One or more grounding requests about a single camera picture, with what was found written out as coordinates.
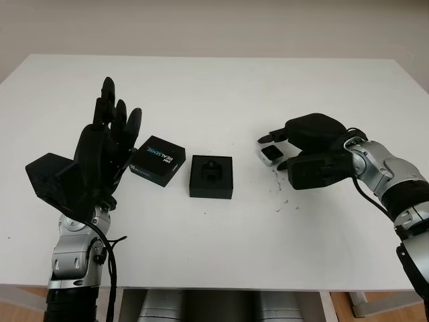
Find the robotic hand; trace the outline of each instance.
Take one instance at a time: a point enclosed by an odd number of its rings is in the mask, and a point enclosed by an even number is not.
[[[116,263],[105,234],[109,211],[116,207],[112,194],[135,152],[140,123],[141,109],[134,109],[127,121],[125,103],[118,100],[115,107],[115,85],[107,77],[93,123],[83,129],[74,159],[46,154],[25,167],[37,196],[62,213],[45,321],[96,321],[95,301],[107,254],[111,275],[107,320],[113,320]]]
[[[323,114],[286,122],[259,143],[288,140],[302,151],[278,166],[287,170],[297,189],[328,186],[352,178],[361,195],[383,211],[401,239],[396,253],[416,292],[423,298],[429,320],[429,183],[408,161],[396,158],[380,143],[369,141],[354,127],[346,129]],[[380,204],[359,187],[363,181]]]

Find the white tabletop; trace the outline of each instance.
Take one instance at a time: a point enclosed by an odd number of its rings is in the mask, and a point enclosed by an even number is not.
[[[317,111],[428,177],[429,96],[393,60],[57,55],[31,55],[0,85],[0,284],[46,285],[59,213],[36,197],[24,167],[47,152],[73,157],[106,76],[129,109],[143,109],[136,146],[155,135],[187,157],[166,188],[123,175],[108,234],[129,236],[115,248],[119,286],[412,288],[392,223],[351,180],[294,191],[255,143]],[[232,200],[189,197],[193,154],[233,157]]]

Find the small black object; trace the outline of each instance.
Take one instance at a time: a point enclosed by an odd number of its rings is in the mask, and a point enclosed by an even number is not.
[[[151,136],[138,149],[129,168],[144,179],[166,186],[185,160],[184,148]]]
[[[233,159],[230,156],[193,156],[189,196],[231,199],[233,197]]]
[[[267,166],[273,166],[283,156],[277,146],[267,146],[259,151],[259,157]]]

